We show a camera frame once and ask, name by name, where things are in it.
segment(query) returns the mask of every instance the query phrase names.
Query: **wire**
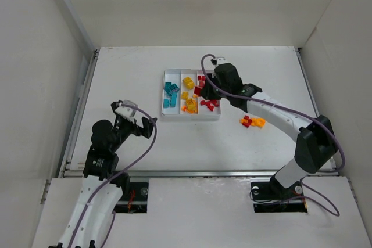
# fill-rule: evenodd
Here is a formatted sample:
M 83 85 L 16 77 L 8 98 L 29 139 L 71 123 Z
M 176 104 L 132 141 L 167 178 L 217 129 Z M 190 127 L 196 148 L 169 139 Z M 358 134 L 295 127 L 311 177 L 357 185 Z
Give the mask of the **wire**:
M 313 203 L 317 204 L 318 206 L 320 206 L 321 208 L 323 208 L 325 211 L 329 212 L 330 214 L 332 214 L 333 216 L 336 216 L 336 217 L 339 217 L 340 216 L 340 213 L 339 213 L 339 210 L 338 208 L 336 207 L 336 205 L 329 199 L 327 198 L 326 196 L 324 196 L 322 193 L 320 193 L 319 191 L 316 191 L 314 188 L 311 188 L 309 185 L 306 185 L 305 183 L 302 182 L 303 178 L 300 179 L 300 182 L 301 184 L 308 188 L 309 190 L 313 191 L 314 193 L 318 194 L 319 196 L 321 196 L 323 199 L 325 199 L 332 207 L 333 209 L 336 211 L 336 212 L 333 212 L 331 211 L 330 209 L 326 208 L 325 206 L 323 206 L 320 202 L 318 202 L 317 200 L 313 199 L 312 197 L 307 197 L 307 196 L 295 196 L 295 197 L 290 197 L 289 199 L 285 199 L 285 200 L 279 200 L 277 202 L 258 202 L 258 201 L 255 201 L 253 200 L 254 202 L 257 202 L 257 203 L 261 203 L 261 204 L 266 204 L 268 206 L 273 206 L 275 204 L 282 204 L 282 203 L 286 203 L 286 202 L 289 202 L 290 200 L 298 200 L 298 199 L 307 199 L 307 200 L 311 200 Z
M 103 247 L 105 246 L 106 241 L 107 241 L 107 239 L 109 238 L 109 235 L 110 235 L 110 233 L 111 233 L 112 226 L 114 226 L 115 217 L 116 217 L 116 212 L 113 211 L 113 212 L 112 212 L 112 215 L 113 215 L 113 216 L 112 216 L 111 225 L 110 225 L 109 230 L 107 231 L 107 235 L 106 235 L 105 239 L 103 240 L 103 243 L 102 243 L 101 248 L 103 248 Z
M 156 141 L 156 136 L 158 134 L 158 128 L 156 127 L 156 123 L 155 121 L 152 119 L 152 117 L 147 113 L 145 112 L 144 110 L 140 109 L 139 107 L 135 107 L 135 106 L 131 106 L 131 105 L 128 105 L 128 104 L 121 104 L 121 106 L 123 107 L 129 107 L 130 109 L 133 109 L 133 110 L 136 110 L 136 111 L 139 111 L 140 113 L 144 114 L 148 119 L 149 121 L 152 123 L 153 125 L 153 138 L 152 138 L 152 142 L 150 144 L 150 146 L 147 148 L 147 150 L 139 157 L 137 158 L 136 160 L 134 160 L 131 164 L 129 164 L 127 167 L 125 167 L 123 170 L 119 171 L 116 175 L 112 176 L 111 178 L 107 179 L 105 182 L 103 182 L 102 184 L 100 184 L 92 193 L 92 195 L 89 197 L 89 199 L 87 200 L 87 204 L 84 206 L 82 212 L 81 212 L 81 215 L 76 223 L 76 226 L 75 226 L 75 229 L 72 233 L 72 236 L 71 236 L 71 239 L 70 239 L 70 242 L 69 242 L 69 245 L 67 246 L 67 248 L 71 248 L 72 247 L 72 244 L 74 242 L 74 239 L 76 237 L 76 234 L 77 234 L 77 231 L 79 229 L 79 226 L 84 218 L 84 215 L 85 213 L 87 212 L 88 210 L 88 207 L 89 207 L 89 204 L 90 202 L 92 201 L 92 199 L 94 198 L 94 196 L 99 192 L 99 190 L 101 190 L 106 184 L 110 183 L 110 181 L 114 180 L 115 178 L 119 177 L 120 175 L 122 175 L 123 173 L 125 173 L 129 168 L 131 168 L 132 166 L 134 166 L 135 164 L 137 164 L 143 157 L 146 156 L 147 153 L 149 153 L 149 151 L 152 149 L 155 141 Z
M 130 200 L 129 200 L 129 202 L 127 203 L 128 213 L 129 213 L 129 211 L 130 211 L 130 208 L 132 208 L 132 202 L 133 202 L 133 199 L 134 199 L 134 197 L 135 197 L 135 191 L 134 191 L 134 190 L 132 190 L 130 196 L 131 196 L 131 197 L 130 197 Z
M 295 113 L 295 114 L 298 114 L 299 116 L 302 116 L 304 118 L 307 118 L 309 120 L 311 120 L 312 122 L 316 123 L 318 126 L 320 126 L 327 134 L 328 136 L 331 137 L 331 139 L 334 141 L 334 143 L 336 144 L 338 150 L 339 150 L 339 154 L 341 155 L 341 165 L 340 167 L 334 169 L 334 170 L 331 170 L 331 171 L 319 171 L 319 172 L 323 172 L 323 173 L 332 173 L 332 172 L 337 172 L 337 171 L 341 171 L 344 167 L 345 167 L 345 164 L 346 164 L 346 158 L 345 158 L 345 153 L 344 153 L 344 150 L 342 149 L 341 147 L 341 144 L 338 142 L 337 138 L 335 137 L 335 135 L 323 124 L 321 123 L 320 121 L 318 121 L 317 119 L 311 117 L 311 116 L 308 116 L 307 114 L 305 113 L 302 113 L 302 112 L 299 112 L 297 110 L 294 110 L 294 109 L 290 109 L 290 108 L 287 108 L 287 107 L 283 107 L 283 106 L 280 106 L 280 105 L 277 105 L 277 104 L 274 104 L 274 103 L 271 103 L 271 102 L 268 102 L 268 101 L 264 101 L 264 100 L 260 100 L 260 99 L 256 99 L 256 98 L 252 98 L 252 97 L 247 97 L 247 96 L 239 96 L 239 95 L 235 95 L 235 94 L 231 94 L 225 90 L 222 90 L 221 88 L 219 88 L 217 85 L 215 85 L 211 80 L 210 78 L 208 77 L 206 71 L 205 71 L 205 68 L 204 68 L 204 60 L 208 57 L 212 57 L 213 59 L 215 59 L 215 55 L 212 55 L 210 53 L 208 53 L 207 55 L 203 56 L 202 57 L 202 71 L 203 71 L 203 74 L 206 78 L 206 80 L 209 82 L 209 84 L 216 90 L 218 90 L 219 92 L 225 94 L 226 96 L 230 96 L 230 97 L 234 97 L 234 98 L 238 98 L 238 99 L 243 99 L 243 100 L 248 100 L 248 101 L 254 101 L 254 102 L 258 102 L 258 103 L 262 103 L 262 104 L 265 104 L 265 105 L 269 105 L 269 106 L 272 106 L 272 107 L 276 107 L 278 109 L 281 109 L 285 112 L 290 112 L 290 113 Z
M 210 78 L 208 77 L 206 71 L 205 71 L 205 68 L 204 68 L 204 60 L 207 58 L 207 57 L 212 57 L 213 59 L 216 58 L 215 55 L 212 55 L 210 53 L 208 53 L 207 55 L 203 56 L 202 57 L 202 60 L 201 60 L 201 64 L 202 64 L 202 72 L 206 78 L 206 80 L 209 82 L 209 84 L 216 90 L 218 90 L 219 92 L 221 92 L 222 94 L 225 94 L 226 96 L 230 96 L 230 97 L 233 97 L 233 98 L 238 98 L 238 99 L 243 99 L 243 100 L 248 100 L 248 101 L 254 101 L 254 102 L 258 102 L 258 103 L 262 103 L 262 104 L 265 104 L 265 105 L 269 105 L 269 106 L 272 106 L 272 107 L 276 107 L 278 109 L 281 109 L 283 111 L 286 111 L 286 112 L 290 112 L 290 113 L 295 113 L 295 114 L 298 114 L 299 116 L 302 116 L 304 118 L 307 118 L 309 120 L 311 120 L 312 122 L 316 123 L 317 125 L 319 125 L 330 137 L 331 139 L 334 141 L 334 143 L 336 144 L 338 150 L 339 150 L 339 154 L 341 155 L 341 165 L 334 169 L 334 170 L 331 170 L 331 171 L 319 171 L 319 172 L 326 172 L 326 173 L 331 173 L 331 172 L 337 172 L 337 171 L 341 171 L 344 167 L 345 167 L 345 164 L 346 164 L 346 159 L 345 159 L 345 153 L 344 153 L 344 150 L 342 149 L 341 147 L 341 144 L 338 142 L 337 138 L 335 137 L 335 135 L 323 124 L 321 123 L 320 121 L 318 121 L 317 119 L 311 117 L 311 116 L 308 116 L 307 114 L 305 113 L 302 113 L 302 112 L 299 112 L 297 110 L 294 110 L 294 109 L 289 109 L 287 107 L 283 107 L 283 106 L 280 106 L 280 105 L 277 105 L 277 104 L 274 104 L 274 103 L 271 103 L 271 102 L 268 102 L 268 101 L 264 101 L 264 100 L 260 100 L 260 99 L 256 99 L 256 98 L 252 98 L 252 97 L 247 97 L 247 96 L 239 96 L 239 95 L 235 95 L 235 94 L 231 94 L 225 90 L 222 90 L 221 88 L 219 88 L 217 85 L 215 85 L 213 83 L 213 81 L 210 80 Z M 313 191 L 314 193 L 317 193 L 319 196 L 321 196 L 323 199 L 325 199 L 326 201 L 329 202 L 329 204 L 334 208 L 334 210 L 336 211 L 336 213 L 332 212 L 331 210 L 329 210 L 328 208 L 326 208 L 325 206 L 323 206 L 320 202 L 314 200 L 313 198 L 311 197 L 307 197 L 307 196 L 296 196 L 296 197 L 291 197 L 287 200 L 280 200 L 278 202 L 268 202 L 268 203 L 265 203 L 263 202 L 262 204 L 267 204 L 267 205 L 274 205 L 274 204 L 281 204 L 281 203 L 284 203 L 284 202 L 289 202 L 290 200 L 295 200 L 295 199 L 308 199 L 308 200 L 311 200 L 312 202 L 316 203 L 318 206 L 320 206 L 321 208 L 325 209 L 325 211 L 329 212 L 330 214 L 336 216 L 336 217 L 339 217 L 340 216 L 340 213 L 336 207 L 336 205 L 329 199 L 327 198 L 326 196 L 324 196 L 322 193 L 316 191 L 315 189 L 311 188 L 310 186 L 304 184 L 302 182 L 303 178 L 300 179 L 300 182 L 302 183 L 302 185 L 306 188 L 308 188 L 309 190 Z

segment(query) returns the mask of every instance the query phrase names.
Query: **white tray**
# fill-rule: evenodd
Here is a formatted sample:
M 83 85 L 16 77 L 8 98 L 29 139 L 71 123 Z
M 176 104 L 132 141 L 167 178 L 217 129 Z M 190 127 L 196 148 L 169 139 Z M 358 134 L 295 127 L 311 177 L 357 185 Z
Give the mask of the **white tray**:
M 192 70 L 192 69 L 167 69 L 164 73 L 164 82 L 162 87 L 162 116 L 167 119 L 175 120 L 218 120 L 221 116 L 221 106 L 219 101 L 219 106 L 215 107 L 211 112 L 206 106 L 200 105 L 200 102 L 204 100 L 203 97 L 198 97 L 198 112 L 195 114 L 189 114 L 188 112 L 183 112 L 181 110 L 185 100 L 181 100 L 182 92 L 189 92 L 189 98 L 194 94 L 194 89 L 188 90 L 182 80 L 185 77 L 190 77 L 195 85 L 199 84 L 198 75 L 204 76 L 202 70 Z M 171 82 L 176 84 L 180 91 L 177 93 L 177 102 L 175 107 L 163 107 L 164 98 L 169 99 L 167 93 L 164 90 L 165 82 Z

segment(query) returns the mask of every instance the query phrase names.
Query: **orange block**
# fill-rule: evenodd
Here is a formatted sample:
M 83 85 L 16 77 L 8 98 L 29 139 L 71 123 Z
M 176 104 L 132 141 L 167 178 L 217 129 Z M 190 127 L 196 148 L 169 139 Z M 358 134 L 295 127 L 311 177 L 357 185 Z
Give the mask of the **orange block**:
M 252 118 L 252 126 L 257 126 L 262 128 L 266 123 L 266 120 L 263 118 Z

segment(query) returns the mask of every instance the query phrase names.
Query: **red wire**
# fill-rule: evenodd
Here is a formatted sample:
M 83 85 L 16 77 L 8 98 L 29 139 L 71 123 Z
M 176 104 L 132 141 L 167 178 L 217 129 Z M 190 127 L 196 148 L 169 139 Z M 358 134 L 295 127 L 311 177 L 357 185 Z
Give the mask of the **red wire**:
M 134 196 L 135 196 L 135 191 L 132 190 L 130 200 L 129 200 L 128 204 L 127 204 L 127 207 L 128 207 L 128 213 L 129 213 L 129 211 L 130 211 L 130 208 L 132 207 L 132 202 L 133 202 Z

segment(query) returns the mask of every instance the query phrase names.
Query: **white table surface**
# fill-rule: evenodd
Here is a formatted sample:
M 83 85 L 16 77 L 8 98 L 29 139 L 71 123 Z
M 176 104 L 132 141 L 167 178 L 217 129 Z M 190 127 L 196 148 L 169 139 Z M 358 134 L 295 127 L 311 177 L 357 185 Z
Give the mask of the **white table surface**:
M 370 248 L 345 177 L 307 177 L 341 212 L 307 202 L 305 213 L 254 213 L 249 178 L 160 178 L 149 182 L 148 213 L 117 214 L 105 248 Z M 33 248 L 56 245 L 81 178 L 53 179 Z M 308 195 L 329 206 L 311 191 Z
M 214 122 L 161 118 L 164 71 L 200 69 L 206 53 L 224 56 L 244 83 L 254 83 L 288 107 L 315 115 L 293 47 L 101 48 L 70 169 L 84 168 L 92 125 L 104 118 L 113 121 L 110 104 L 119 99 L 131 100 L 158 118 L 155 146 L 132 170 L 257 171 L 287 164 L 295 143 L 270 124 L 263 129 L 245 128 L 239 123 L 243 111 L 226 100 L 221 101 L 221 117 Z M 206 68 L 213 67 L 207 62 Z M 117 151 L 118 169 L 134 161 L 149 144 L 145 138 L 128 138 Z

